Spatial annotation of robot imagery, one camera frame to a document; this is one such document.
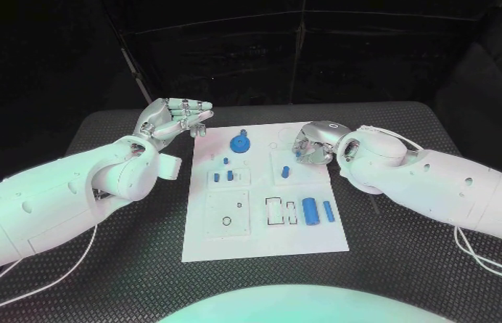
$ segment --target white paper sheet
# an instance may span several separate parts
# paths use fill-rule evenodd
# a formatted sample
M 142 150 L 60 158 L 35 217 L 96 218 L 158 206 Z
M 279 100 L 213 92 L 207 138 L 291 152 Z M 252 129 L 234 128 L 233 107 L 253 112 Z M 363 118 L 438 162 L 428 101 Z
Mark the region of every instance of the white paper sheet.
M 210 128 L 207 136 L 197 137 L 184 262 L 348 250 L 327 166 L 296 163 L 292 152 L 305 124 Z M 239 154 L 231 151 L 231 139 L 241 129 L 252 147 Z M 283 178 L 286 165 L 291 176 Z M 227 180 L 230 170 L 233 181 Z M 314 226 L 306 225 L 303 215 L 303 199 L 309 197 L 316 199 L 321 218 Z M 325 201 L 332 205 L 335 222 L 328 220 Z M 285 224 L 276 224 L 280 215 Z

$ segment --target white cable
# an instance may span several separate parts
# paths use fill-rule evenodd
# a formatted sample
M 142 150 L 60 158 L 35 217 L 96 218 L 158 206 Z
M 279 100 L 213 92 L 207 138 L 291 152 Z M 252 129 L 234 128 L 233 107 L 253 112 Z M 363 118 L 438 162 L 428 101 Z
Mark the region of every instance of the white cable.
M 16 267 L 16 265 L 22 262 L 24 259 L 19 259 L 8 268 L 8 270 L 5 270 L 3 273 L 0 273 L 0 278 L 3 278 L 3 276 L 6 276 L 6 273 Z
M 97 226 L 94 227 L 94 233 L 93 233 L 93 237 L 91 237 L 91 241 L 90 241 L 90 245 L 87 246 L 86 252 L 83 254 L 83 257 L 80 258 L 77 264 L 74 265 L 74 267 L 71 268 L 71 270 L 65 273 L 65 275 L 57 280 L 54 281 L 54 283 L 51 283 L 50 285 L 47 285 L 45 287 L 34 290 L 31 293 L 24 294 L 22 296 L 18 296 L 15 299 L 8 300 L 6 302 L 0 303 L 0 307 L 3 307 L 5 305 L 9 305 L 11 303 L 14 303 L 15 301 L 28 298 L 31 295 L 38 294 L 40 292 L 42 292 L 44 290 L 47 290 L 48 288 L 51 288 L 52 286 L 55 286 L 68 276 L 70 274 L 74 272 L 74 270 L 78 268 L 78 265 L 81 264 L 81 262 L 84 261 L 86 257 L 87 257 L 87 253 L 90 252 L 93 243 L 94 243 L 94 238 L 97 236 Z
M 464 242 L 466 243 L 466 246 L 468 246 L 469 250 L 465 249 L 465 247 L 461 245 L 461 242 L 459 242 L 459 235 L 458 235 L 459 232 L 461 232 L 461 236 L 462 236 L 462 238 L 464 238 Z M 497 274 L 498 276 L 502 276 L 502 272 L 500 272 L 500 271 L 491 269 L 491 268 L 482 263 L 482 261 L 485 261 L 487 263 L 491 263 L 494 266 L 498 266 L 498 267 L 501 267 L 501 268 L 502 268 L 502 264 L 500 264 L 498 262 L 490 260 L 488 258 L 484 258 L 482 256 L 479 256 L 479 255 L 474 252 L 474 248 L 471 247 L 471 243 L 469 243 L 468 237 L 466 237 L 466 235 L 464 234 L 464 230 L 462 230 L 458 226 L 455 227 L 455 241 L 456 241 L 456 243 L 458 243 L 459 248 L 474 257 L 474 259 L 475 259 L 477 262 L 479 263 L 481 267 L 482 267 L 484 269 L 487 269 L 488 271 L 491 271 L 491 272 L 492 272 L 494 274 Z
M 383 133 L 390 134 L 391 136 L 396 136 L 399 139 L 403 139 L 406 142 L 409 142 L 417 148 L 417 150 L 423 150 L 425 149 L 416 142 L 413 142 L 403 135 L 397 134 L 396 132 L 390 131 L 389 129 L 384 129 L 384 128 L 380 128 L 380 127 L 374 127 L 374 126 L 361 126 L 361 129 L 381 131 Z

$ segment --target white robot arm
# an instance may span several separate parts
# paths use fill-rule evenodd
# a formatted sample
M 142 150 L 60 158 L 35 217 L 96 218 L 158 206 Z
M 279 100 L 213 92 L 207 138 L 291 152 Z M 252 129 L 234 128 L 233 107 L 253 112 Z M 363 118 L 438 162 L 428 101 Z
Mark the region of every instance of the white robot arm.
M 142 200 L 158 177 L 177 179 L 181 159 L 161 154 L 185 130 L 205 135 L 200 122 L 213 104 L 158 99 L 135 133 L 97 149 L 41 165 L 0 183 L 0 265 L 64 244 Z
M 502 238 L 502 174 L 490 167 L 425 150 L 384 129 L 351 131 L 329 121 L 303 126 L 293 153 L 301 163 L 316 164 L 337 155 L 341 175 L 360 190 L 384 193 L 429 218 Z

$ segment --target black table mat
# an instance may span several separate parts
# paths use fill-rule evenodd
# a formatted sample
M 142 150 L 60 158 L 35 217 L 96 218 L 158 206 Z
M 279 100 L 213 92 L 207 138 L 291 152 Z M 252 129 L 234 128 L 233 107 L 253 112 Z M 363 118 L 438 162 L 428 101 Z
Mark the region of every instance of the black table mat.
M 140 112 L 94 113 L 68 155 L 130 134 Z M 363 124 L 384 127 L 426 148 L 459 153 L 433 112 L 416 102 L 217 108 L 207 125 L 309 120 L 332 120 L 354 129 Z M 458 322 L 502 321 L 502 278 L 458 249 L 452 226 L 383 195 L 376 197 L 377 212 L 370 195 L 340 177 L 337 163 L 329 164 L 329 174 L 350 252 L 182 263 L 192 150 L 194 139 L 184 133 L 165 149 L 184 159 L 178 180 L 159 179 L 146 199 L 100 224 L 80 268 L 54 288 L 0 308 L 0 322 L 156 322 L 215 294 L 275 284 L 347 287 L 412 303 Z M 60 278 L 81 257 L 90 235 L 22 261 L 0 279 L 2 301 Z M 500 256 L 501 240 L 477 232 L 468 237 L 482 255 Z

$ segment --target textured rubber mat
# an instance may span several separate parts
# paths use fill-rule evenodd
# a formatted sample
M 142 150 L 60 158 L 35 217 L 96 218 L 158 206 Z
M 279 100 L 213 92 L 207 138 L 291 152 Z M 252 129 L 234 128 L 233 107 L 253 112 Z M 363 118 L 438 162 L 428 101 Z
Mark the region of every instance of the textured rubber mat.
M 132 133 L 140 110 L 94 113 L 68 154 Z M 215 109 L 208 127 L 334 120 L 351 128 L 389 128 L 425 147 L 456 154 L 430 109 L 415 102 L 283 105 Z M 184 159 L 177 181 L 158 180 L 146 199 L 100 224 L 94 248 L 54 288 L 0 308 L 0 322 L 156 322 L 201 299 L 230 290 L 275 284 L 347 287 L 399 299 L 458 322 L 501 322 L 502 278 L 458 249 L 454 228 L 371 198 L 329 164 L 350 252 L 182 263 L 194 139 L 184 133 L 166 153 Z M 0 279 L 0 300 L 48 284 L 68 271 L 90 241 L 87 232 L 60 248 L 27 259 Z M 491 257 L 502 241 L 469 232 Z

